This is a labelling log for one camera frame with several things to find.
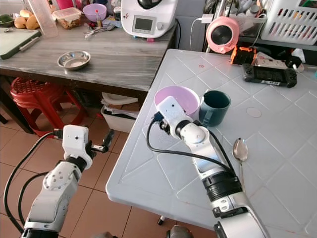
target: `white table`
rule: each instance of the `white table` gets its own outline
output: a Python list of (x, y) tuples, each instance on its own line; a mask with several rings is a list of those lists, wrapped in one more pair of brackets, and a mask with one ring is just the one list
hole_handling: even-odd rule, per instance
[[(168, 50), (135, 125), (106, 185), (112, 201), (212, 229), (216, 219), (191, 159), (158, 154), (145, 133), (156, 112), (155, 93), (182, 85), (202, 96), (207, 89), (227, 93), (232, 104), (223, 122), (211, 128), (231, 154), (235, 139), (247, 139), (243, 164), (246, 194), (272, 238), (317, 237), (317, 79), (298, 74), (294, 88), (243, 81), (228, 56)], [(158, 126), (156, 148), (188, 151)]]

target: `cutting board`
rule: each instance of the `cutting board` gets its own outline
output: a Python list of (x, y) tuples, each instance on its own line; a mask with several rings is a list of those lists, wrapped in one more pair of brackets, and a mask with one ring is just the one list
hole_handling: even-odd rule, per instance
[(0, 58), (2, 60), (10, 58), (19, 52), (20, 47), (41, 35), (38, 30), (10, 28), (9, 32), (4, 32), (5, 29), (0, 28)]

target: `metal spoon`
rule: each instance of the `metal spoon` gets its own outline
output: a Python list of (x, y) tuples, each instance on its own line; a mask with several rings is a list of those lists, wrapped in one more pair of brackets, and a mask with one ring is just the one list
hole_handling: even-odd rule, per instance
[(236, 139), (236, 141), (233, 144), (232, 154), (233, 154), (234, 158), (239, 161), (240, 182), (242, 185), (242, 189), (245, 192), (242, 162), (246, 161), (248, 158), (248, 146), (247, 146), (244, 139), (242, 139), (242, 138)]

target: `gray countertop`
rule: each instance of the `gray countertop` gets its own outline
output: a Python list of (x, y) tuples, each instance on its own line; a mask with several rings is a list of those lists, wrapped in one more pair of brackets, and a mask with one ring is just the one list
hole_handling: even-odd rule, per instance
[[(118, 28), (86, 40), (83, 32), (88, 31), (87, 27), (66, 30), (58, 26), (57, 37), (41, 36), (27, 51), (1, 60), (0, 69), (148, 91), (175, 27), (153, 43), (148, 43), (146, 39), (134, 39)], [(66, 72), (57, 65), (57, 59), (63, 53), (74, 50), (89, 52), (91, 61), (79, 71)]]

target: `white robotic arm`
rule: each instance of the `white robotic arm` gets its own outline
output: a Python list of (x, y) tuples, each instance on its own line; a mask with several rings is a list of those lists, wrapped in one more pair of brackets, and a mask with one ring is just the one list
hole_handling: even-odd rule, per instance
[(211, 201), (213, 215), (221, 218), (214, 226), (218, 238), (269, 238), (265, 226), (242, 191), (232, 166), (224, 159), (209, 130), (192, 123), (193, 120), (185, 115), (172, 96), (158, 104), (157, 109), (163, 117), (161, 128), (165, 128), (173, 137), (182, 139), (193, 154), (214, 159), (231, 168), (225, 169), (219, 164), (192, 158)]
[(43, 180), (42, 190), (34, 200), (24, 225), (22, 238), (57, 238), (68, 204), (77, 191), (82, 172), (88, 169), (95, 151), (106, 152), (113, 138), (111, 130), (102, 146), (88, 140), (88, 128), (66, 125), (63, 129), (64, 159)]

